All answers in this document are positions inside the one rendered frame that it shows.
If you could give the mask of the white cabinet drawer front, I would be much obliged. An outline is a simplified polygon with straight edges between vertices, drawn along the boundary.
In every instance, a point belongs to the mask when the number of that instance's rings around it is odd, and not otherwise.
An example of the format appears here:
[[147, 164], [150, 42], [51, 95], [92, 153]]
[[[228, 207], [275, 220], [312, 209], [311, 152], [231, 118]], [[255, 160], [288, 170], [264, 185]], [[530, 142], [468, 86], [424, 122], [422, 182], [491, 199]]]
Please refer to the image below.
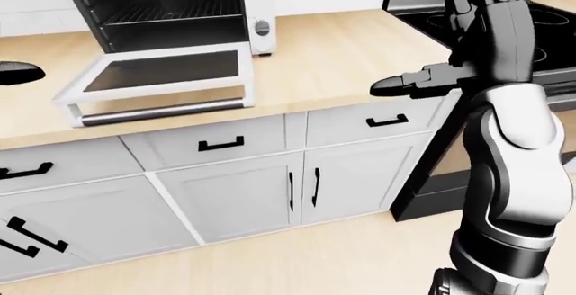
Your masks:
[[[307, 146], [311, 148], [388, 138], [436, 130], [459, 99], [458, 92], [446, 97], [412, 100], [394, 98], [380, 103], [342, 106], [308, 114]], [[366, 119], [388, 121], [404, 113], [409, 122], [384, 127], [368, 127]]]
[[143, 172], [131, 152], [116, 137], [0, 151], [0, 167], [12, 172], [35, 170], [43, 162], [52, 162], [54, 166], [46, 174], [0, 181], [0, 193]]
[[[220, 144], [232, 142], [236, 136], [244, 137], [244, 146], [198, 151], [200, 140]], [[123, 135], [121, 140], [145, 170], [200, 165], [283, 151], [284, 117], [266, 116], [173, 130], [141, 132]]]

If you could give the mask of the black kitchen stove range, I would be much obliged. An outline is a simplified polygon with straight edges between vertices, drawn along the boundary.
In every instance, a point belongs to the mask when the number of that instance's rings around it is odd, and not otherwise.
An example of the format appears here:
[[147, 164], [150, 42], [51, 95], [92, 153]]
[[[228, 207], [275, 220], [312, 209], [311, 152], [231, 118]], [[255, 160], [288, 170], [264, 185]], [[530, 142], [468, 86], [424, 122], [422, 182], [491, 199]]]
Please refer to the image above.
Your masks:
[[[576, 0], [527, 0], [535, 25], [534, 81], [546, 91], [565, 130], [562, 164], [576, 176]], [[384, 0], [382, 8], [429, 38], [451, 48], [455, 37], [445, 0]], [[467, 100], [460, 92], [447, 117], [391, 206], [396, 221], [462, 208], [470, 164], [462, 142]]]

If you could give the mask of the black sink basin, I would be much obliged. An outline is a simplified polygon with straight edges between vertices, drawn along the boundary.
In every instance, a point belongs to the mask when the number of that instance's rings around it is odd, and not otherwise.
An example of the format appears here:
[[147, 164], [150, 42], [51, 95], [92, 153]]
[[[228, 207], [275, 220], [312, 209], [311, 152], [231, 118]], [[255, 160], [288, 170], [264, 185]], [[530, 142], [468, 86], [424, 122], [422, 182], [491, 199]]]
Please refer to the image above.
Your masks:
[[40, 67], [27, 62], [0, 61], [0, 86], [21, 85], [46, 76]]

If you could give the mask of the white cabinet door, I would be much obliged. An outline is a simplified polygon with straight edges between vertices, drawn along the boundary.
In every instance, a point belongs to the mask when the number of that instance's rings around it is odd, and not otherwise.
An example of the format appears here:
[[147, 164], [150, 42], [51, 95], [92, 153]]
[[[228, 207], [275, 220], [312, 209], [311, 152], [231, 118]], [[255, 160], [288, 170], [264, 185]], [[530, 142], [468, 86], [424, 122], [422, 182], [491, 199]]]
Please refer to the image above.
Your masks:
[[[429, 133], [306, 151], [301, 223], [316, 224], [382, 210], [382, 202], [428, 143]], [[314, 169], [320, 169], [317, 206]]]
[[[296, 227], [301, 223], [303, 153], [158, 173], [205, 243]], [[289, 207], [288, 173], [294, 179]]]
[[0, 246], [0, 282], [196, 246], [144, 175], [0, 196], [0, 237], [23, 237], [30, 258]]

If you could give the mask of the white toaster oven body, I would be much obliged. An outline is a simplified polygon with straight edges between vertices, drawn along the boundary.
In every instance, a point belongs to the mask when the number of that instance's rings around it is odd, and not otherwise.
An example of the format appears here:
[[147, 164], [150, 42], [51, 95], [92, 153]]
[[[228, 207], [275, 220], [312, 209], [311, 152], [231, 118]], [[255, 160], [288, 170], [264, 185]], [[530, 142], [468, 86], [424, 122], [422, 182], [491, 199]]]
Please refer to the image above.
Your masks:
[[[248, 42], [255, 55], [275, 51], [275, 0], [239, 0], [243, 16], [219, 19], [194, 19], [145, 24], [105, 26], [113, 13], [130, 3], [184, 4], [191, 0], [73, 0], [103, 51], [107, 53], [209, 46]], [[254, 24], [264, 20], [272, 30], [265, 37], [256, 35]]]

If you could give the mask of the white glass toaster oven door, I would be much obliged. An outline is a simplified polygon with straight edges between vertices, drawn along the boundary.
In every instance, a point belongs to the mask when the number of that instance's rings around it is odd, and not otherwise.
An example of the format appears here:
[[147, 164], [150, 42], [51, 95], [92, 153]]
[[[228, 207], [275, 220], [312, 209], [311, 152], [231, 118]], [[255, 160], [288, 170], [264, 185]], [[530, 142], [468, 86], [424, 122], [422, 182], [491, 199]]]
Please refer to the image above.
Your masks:
[[[243, 97], [100, 114], [84, 114], [78, 107], [80, 103], [233, 86], [243, 87]], [[223, 43], [104, 54], [64, 86], [52, 102], [65, 113], [67, 121], [74, 128], [251, 108], [256, 102], [250, 44]]]

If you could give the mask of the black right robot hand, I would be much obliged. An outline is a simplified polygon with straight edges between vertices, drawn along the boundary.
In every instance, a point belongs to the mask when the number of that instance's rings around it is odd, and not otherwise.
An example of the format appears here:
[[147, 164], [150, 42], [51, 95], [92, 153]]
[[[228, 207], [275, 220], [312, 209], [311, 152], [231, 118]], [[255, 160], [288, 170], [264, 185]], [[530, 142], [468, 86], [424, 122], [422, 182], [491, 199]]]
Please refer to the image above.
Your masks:
[[525, 0], [445, 0], [445, 13], [455, 40], [448, 61], [377, 81], [370, 95], [418, 99], [531, 81], [536, 39]]

